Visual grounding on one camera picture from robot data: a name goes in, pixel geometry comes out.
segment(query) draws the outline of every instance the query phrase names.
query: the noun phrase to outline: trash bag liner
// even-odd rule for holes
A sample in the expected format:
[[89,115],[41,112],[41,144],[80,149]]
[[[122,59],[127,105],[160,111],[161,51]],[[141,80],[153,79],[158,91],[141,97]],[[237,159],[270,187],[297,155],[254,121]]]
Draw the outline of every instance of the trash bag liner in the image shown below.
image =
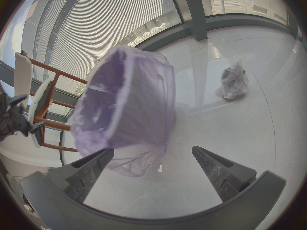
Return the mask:
[[87,156],[114,149],[106,168],[141,176],[165,154],[174,121],[174,68],[161,53],[109,50],[75,107],[71,133]]
[[226,99],[233,99],[246,94],[248,77],[242,67],[242,60],[226,68],[221,76],[222,95]]

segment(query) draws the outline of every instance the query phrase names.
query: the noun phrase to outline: wooden chair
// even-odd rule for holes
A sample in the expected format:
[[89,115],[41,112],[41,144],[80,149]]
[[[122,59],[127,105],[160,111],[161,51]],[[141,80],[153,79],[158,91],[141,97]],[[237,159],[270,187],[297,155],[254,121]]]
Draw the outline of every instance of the wooden chair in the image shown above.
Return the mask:
[[[52,128],[57,128],[57,129],[69,131],[70,125],[61,124],[61,123],[58,123],[58,122],[55,122],[55,121],[47,120],[48,108],[52,103],[57,104],[57,105],[61,105],[61,106],[65,106],[65,107],[68,107],[68,108],[73,108],[73,109],[75,108],[75,106],[69,105],[69,104],[66,104],[66,103],[62,103],[62,102],[59,102],[59,101],[56,101],[56,100],[52,100],[51,99],[52,93],[54,91],[54,88],[56,86],[56,82],[59,79],[60,75],[65,76],[65,77],[70,78],[70,79],[73,79],[75,81],[81,82],[83,84],[87,84],[87,81],[80,79],[80,78],[77,78],[73,75],[70,75],[66,72],[63,72],[63,71],[58,70],[56,68],[53,68],[51,66],[48,66],[46,64],[43,64],[39,61],[28,58],[27,54],[24,51],[21,51],[20,55],[27,57],[27,58],[24,58],[23,62],[21,61],[21,63],[23,65],[29,64],[29,60],[30,60],[31,65],[33,64],[33,65],[42,67],[46,70],[49,70],[49,71],[56,73],[54,79],[45,80],[41,84],[41,86],[38,88],[36,93],[33,93],[33,92],[29,93],[31,96],[33,96],[32,105],[29,108],[29,123],[35,124],[35,123],[44,121],[45,126],[47,126],[47,127],[52,127]],[[76,151],[76,149],[74,149],[74,148],[60,147],[60,146],[45,143],[44,142],[45,126],[39,132],[37,132],[35,134],[35,138],[36,138],[39,146],[58,149],[58,150],[62,150],[62,151]]]

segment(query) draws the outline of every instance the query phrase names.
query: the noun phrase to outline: white triangle on floor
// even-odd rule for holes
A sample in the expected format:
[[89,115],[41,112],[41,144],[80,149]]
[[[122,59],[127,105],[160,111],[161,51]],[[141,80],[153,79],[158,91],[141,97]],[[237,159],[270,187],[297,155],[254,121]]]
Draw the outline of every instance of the white triangle on floor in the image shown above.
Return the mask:
[[158,169],[158,172],[163,172],[162,171],[162,162],[160,163],[160,168]]

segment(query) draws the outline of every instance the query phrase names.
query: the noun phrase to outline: tied garbage bag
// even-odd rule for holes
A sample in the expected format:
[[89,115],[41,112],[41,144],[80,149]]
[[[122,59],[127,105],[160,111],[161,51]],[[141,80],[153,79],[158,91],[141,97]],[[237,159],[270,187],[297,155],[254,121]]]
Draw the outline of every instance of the tied garbage bag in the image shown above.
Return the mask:
[[106,168],[141,176],[166,152],[174,107],[175,73],[165,56],[116,47],[93,69],[71,133],[81,155],[113,148]]
[[223,71],[221,83],[222,95],[226,99],[233,99],[237,95],[246,94],[248,77],[243,70],[241,60]]

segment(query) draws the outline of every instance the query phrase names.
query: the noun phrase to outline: robotic claw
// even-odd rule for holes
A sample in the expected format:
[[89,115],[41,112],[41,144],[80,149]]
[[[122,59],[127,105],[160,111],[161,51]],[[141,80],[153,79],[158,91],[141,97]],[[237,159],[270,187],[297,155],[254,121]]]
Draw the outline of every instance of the robotic claw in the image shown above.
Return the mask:
[[24,136],[28,136],[29,132],[35,134],[44,126],[44,122],[30,125],[22,115],[24,108],[20,102],[26,98],[26,95],[18,95],[9,102],[7,94],[0,94],[0,141],[17,131],[23,133]]

